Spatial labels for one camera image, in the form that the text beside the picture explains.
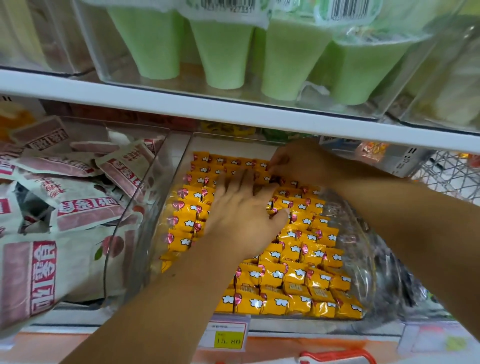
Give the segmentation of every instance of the forearm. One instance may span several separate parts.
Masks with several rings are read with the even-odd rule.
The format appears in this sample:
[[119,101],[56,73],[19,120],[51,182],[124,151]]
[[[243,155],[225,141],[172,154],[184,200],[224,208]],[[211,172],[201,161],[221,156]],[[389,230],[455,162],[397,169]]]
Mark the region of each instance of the forearm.
[[204,236],[63,363],[190,363],[239,263],[229,246]]
[[397,257],[471,332],[480,318],[480,208],[401,179],[360,179],[334,188],[382,236]]

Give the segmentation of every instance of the price tag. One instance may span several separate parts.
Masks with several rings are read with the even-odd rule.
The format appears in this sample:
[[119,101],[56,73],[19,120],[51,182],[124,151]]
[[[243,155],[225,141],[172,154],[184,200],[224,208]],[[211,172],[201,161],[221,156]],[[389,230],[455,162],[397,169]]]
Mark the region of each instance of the price tag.
[[244,351],[250,316],[214,315],[198,344],[210,350]]

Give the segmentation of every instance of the white shelf surface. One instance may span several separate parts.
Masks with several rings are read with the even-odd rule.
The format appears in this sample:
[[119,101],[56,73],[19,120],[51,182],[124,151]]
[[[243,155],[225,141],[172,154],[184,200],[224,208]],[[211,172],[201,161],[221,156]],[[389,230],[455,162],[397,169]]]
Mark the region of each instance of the white shelf surface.
[[0,70],[0,93],[480,154],[480,136]]

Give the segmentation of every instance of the barcode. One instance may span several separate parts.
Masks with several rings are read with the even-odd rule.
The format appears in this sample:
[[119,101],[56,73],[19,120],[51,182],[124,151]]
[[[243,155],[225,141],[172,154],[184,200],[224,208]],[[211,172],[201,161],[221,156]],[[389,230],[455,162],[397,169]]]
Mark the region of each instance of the barcode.
[[370,0],[333,0],[330,19],[363,19],[367,16]]
[[228,10],[231,12],[251,12],[256,0],[202,0],[205,10]]

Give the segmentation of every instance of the person's left hand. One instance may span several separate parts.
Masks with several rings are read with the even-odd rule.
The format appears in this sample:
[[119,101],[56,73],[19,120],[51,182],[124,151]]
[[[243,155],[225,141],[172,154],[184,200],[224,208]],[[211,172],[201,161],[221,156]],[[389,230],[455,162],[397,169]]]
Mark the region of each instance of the person's left hand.
[[205,234],[231,244],[243,259],[260,254],[288,222],[289,209],[269,217],[266,206],[278,184],[272,183],[253,195],[253,170],[239,170],[228,188],[225,175],[217,181]]

